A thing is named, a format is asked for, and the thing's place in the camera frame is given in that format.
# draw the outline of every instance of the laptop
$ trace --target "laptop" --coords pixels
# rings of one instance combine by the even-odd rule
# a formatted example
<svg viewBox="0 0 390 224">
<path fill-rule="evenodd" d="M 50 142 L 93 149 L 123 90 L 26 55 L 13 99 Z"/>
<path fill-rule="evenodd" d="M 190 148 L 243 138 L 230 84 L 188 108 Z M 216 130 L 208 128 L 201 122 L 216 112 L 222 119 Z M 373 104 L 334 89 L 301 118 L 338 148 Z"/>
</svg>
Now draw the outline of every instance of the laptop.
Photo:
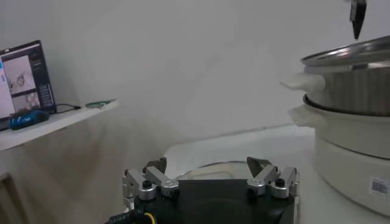
<svg viewBox="0 0 390 224">
<path fill-rule="evenodd" d="M 12 114 L 32 109 L 56 112 L 40 40 L 0 51 L 0 130 Z"/>
</svg>

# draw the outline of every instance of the white shelf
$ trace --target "white shelf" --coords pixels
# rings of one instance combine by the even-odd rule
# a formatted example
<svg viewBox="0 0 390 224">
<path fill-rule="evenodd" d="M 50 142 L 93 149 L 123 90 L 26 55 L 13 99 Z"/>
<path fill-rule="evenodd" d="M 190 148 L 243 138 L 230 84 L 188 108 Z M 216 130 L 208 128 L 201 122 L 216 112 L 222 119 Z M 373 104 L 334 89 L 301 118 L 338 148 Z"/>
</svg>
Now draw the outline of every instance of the white shelf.
<svg viewBox="0 0 390 224">
<path fill-rule="evenodd" d="M 118 101 L 107 104 L 102 108 L 81 108 L 63 114 L 53 114 L 49 120 L 20 130 L 0 131 L 0 150 L 24 144 L 33 139 L 47 135 L 53 131 L 65 128 L 89 117 L 111 110 L 119 105 Z"/>
</svg>

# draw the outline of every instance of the white wall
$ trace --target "white wall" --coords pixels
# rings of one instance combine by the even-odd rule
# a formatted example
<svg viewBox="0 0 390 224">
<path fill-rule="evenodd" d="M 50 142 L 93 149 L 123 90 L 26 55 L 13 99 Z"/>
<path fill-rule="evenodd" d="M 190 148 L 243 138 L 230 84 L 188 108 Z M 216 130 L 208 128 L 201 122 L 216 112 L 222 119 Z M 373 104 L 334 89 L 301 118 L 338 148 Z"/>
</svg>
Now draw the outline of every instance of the white wall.
<svg viewBox="0 0 390 224">
<path fill-rule="evenodd" d="M 386 2 L 369 2 L 362 40 L 389 34 Z M 308 54 L 352 43 L 349 8 L 342 0 L 3 0 L 0 48 L 43 40 L 58 102 L 122 104 L 0 152 L 32 223 L 101 223 L 122 208 L 125 167 L 175 142 L 290 122 L 286 111 L 302 93 L 277 80 L 301 71 Z"/>
</svg>

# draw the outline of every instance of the metal bracket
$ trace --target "metal bracket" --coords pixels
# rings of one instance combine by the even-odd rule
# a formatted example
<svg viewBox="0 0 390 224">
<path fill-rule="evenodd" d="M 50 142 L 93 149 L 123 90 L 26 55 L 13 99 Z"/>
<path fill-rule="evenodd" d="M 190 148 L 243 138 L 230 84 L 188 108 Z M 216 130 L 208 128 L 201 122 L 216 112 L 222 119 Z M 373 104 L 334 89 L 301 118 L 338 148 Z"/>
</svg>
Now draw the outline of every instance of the metal bracket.
<svg viewBox="0 0 390 224">
<path fill-rule="evenodd" d="M 165 197 L 177 198 L 179 196 L 179 182 L 171 180 L 161 173 L 156 167 L 150 166 L 145 170 L 146 179 L 161 188 L 161 194 Z"/>
<path fill-rule="evenodd" d="M 294 184 L 291 186 L 290 194 L 294 196 L 294 223 L 299 223 L 300 198 L 299 198 L 300 173 L 297 172 Z"/>
<path fill-rule="evenodd" d="M 246 163 L 248 163 L 249 170 L 253 177 L 257 176 L 267 165 L 272 165 L 266 159 L 257 159 L 253 157 L 247 157 Z"/>
<path fill-rule="evenodd" d="M 158 160 L 154 160 L 154 161 L 149 161 L 147 162 L 146 166 L 142 169 L 142 173 L 145 173 L 146 172 L 146 168 L 150 167 L 150 166 L 154 166 L 156 167 L 161 173 L 165 173 L 165 169 L 166 169 L 166 158 L 165 157 L 162 157 Z"/>
<path fill-rule="evenodd" d="M 280 173 L 278 168 L 273 165 L 266 165 L 266 167 L 253 179 L 246 181 L 248 189 L 255 193 L 255 195 L 260 196 L 265 194 L 266 186 L 276 180 L 279 177 Z"/>
<path fill-rule="evenodd" d="M 122 189 L 124 198 L 138 196 L 141 200 L 151 200 L 156 197 L 156 185 L 145 179 L 135 169 L 127 170 L 123 181 Z"/>
<path fill-rule="evenodd" d="M 287 198 L 299 194 L 299 173 L 296 168 L 287 167 L 280 177 L 271 183 L 271 194 L 276 198 Z"/>
</svg>

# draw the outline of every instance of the white pot handle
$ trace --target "white pot handle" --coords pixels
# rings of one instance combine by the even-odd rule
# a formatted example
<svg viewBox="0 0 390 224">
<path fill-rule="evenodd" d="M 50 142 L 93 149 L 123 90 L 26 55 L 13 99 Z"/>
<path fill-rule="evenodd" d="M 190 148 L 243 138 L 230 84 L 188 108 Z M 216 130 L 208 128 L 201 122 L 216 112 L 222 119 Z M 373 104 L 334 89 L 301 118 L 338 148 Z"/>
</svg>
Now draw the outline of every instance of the white pot handle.
<svg viewBox="0 0 390 224">
<path fill-rule="evenodd" d="M 323 115 L 309 110 L 305 105 L 288 111 L 294 123 L 299 127 L 326 128 L 327 121 Z"/>
<path fill-rule="evenodd" d="M 325 79 L 321 75 L 298 73 L 292 79 L 280 81 L 280 84 L 291 90 L 303 90 L 306 93 L 319 92 L 325 89 Z"/>
</svg>

